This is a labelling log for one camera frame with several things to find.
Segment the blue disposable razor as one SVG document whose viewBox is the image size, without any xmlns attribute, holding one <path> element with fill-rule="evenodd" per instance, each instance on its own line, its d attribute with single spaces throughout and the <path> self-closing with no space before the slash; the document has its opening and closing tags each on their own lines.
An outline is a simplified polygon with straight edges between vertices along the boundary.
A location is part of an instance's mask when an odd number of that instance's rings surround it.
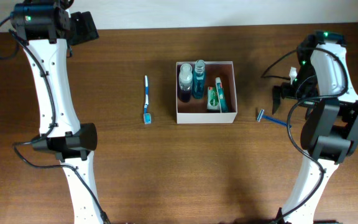
<svg viewBox="0 0 358 224">
<path fill-rule="evenodd" d="M 284 121 L 279 120 L 277 118 L 273 118 L 271 116 L 266 115 L 264 109 L 260 109 L 260 110 L 256 109 L 256 112 L 257 112 L 257 115 L 256 115 L 256 121 L 257 122 L 261 122 L 263 119 L 265 119 L 267 121 L 279 124 L 279 125 L 284 126 L 284 127 L 289 127 L 289 128 L 292 127 L 292 125 L 288 124 L 287 122 L 284 122 Z"/>
</svg>

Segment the teal mouthwash bottle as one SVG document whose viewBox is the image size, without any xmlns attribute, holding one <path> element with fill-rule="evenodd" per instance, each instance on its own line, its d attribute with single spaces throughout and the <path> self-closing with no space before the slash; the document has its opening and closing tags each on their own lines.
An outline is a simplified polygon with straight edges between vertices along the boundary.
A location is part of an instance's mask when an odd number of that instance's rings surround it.
<svg viewBox="0 0 358 224">
<path fill-rule="evenodd" d="M 197 60 L 193 70 L 193 97 L 202 99 L 206 78 L 206 64 L 204 60 Z"/>
</svg>

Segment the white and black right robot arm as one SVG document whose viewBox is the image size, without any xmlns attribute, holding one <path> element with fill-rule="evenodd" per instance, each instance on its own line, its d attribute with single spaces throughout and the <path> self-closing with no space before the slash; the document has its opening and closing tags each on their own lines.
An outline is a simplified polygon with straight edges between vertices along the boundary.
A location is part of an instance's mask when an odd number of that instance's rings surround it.
<svg viewBox="0 0 358 224">
<path fill-rule="evenodd" d="M 274 86 L 273 112 L 285 98 L 294 99 L 285 126 L 290 132 L 294 110 L 305 107 L 300 143 L 303 160 L 293 190 L 274 223 L 313 223 L 323 191 L 334 172 L 358 146 L 358 94 L 346 65 L 343 35 L 318 30 L 294 50 L 300 64 Z"/>
</svg>

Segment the green soap box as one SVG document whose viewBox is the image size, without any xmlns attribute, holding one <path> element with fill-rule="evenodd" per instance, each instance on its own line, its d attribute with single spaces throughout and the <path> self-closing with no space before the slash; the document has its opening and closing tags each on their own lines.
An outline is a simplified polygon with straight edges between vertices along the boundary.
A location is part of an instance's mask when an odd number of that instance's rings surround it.
<svg viewBox="0 0 358 224">
<path fill-rule="evenodd" d="M 218 93 L 215 87 L 209 86 L 207 90 L 208 100 L 207 100 L 207 110 L 212 112 L 219 112 L 219 100 Z"/>
</svg>

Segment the white and teal toothpaste tube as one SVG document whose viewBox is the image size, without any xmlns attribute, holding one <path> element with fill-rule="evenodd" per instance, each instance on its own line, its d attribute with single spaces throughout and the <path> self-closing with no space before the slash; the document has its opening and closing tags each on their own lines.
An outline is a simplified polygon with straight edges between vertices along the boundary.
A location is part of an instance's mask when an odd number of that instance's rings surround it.
<svg viewBox="0 0 358 224">
<path fill-rule="evenodd" d="M 216 91 L 218 94 L 218 101 L 219 101 L 219 106 L 220 106 L 220 111 L 222 113 L 228 113 L 229 112 L 229 108 L 227 106 L 227 102 L 226 102 L 226 98 L 224 95 L 224 88 L 223 88 L 223 84 L 222 81 L 219 77 L 215 78 L 215 83 L 216 83 Z"/>
</svg>

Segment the clear bottle with purple liquid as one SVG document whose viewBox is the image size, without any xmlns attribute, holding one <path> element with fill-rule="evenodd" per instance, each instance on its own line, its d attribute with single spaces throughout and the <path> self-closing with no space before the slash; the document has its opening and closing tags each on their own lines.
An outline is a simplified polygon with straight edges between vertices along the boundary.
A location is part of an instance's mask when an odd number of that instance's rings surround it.
<svg viewBox="0 0 358 224">
<path fill-rule="evenodd" d="M 193 86 L 193 73 L 192 66 L 189 63 L 184 63 L 180 67 L 178 76 L 178 97 L 180 101 L 187 103 L 190 101 L 192 86 Z"/>
</svg>

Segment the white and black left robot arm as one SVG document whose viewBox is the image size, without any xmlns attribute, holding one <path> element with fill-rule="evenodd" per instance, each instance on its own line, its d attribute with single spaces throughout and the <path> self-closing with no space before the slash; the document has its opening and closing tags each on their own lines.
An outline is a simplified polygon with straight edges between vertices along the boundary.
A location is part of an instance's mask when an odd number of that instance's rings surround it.
<svg viewBox="0 0 358 224">
<path fill-rule="evenodd" d="M 67 75 L 71 46 L 98 39 L 89 11 L 70 13 L 72 1 L 24 1 L 9 17 L 10 33 L 31 66 L 40 111 L 39 135 L 28 142 L 53 154 L 67 178 L 75 223 L 109 223 L 98 199 L 93 172 L 98 143 L 96 126 L 81 123 L 74 110 Z"/>
</svg>

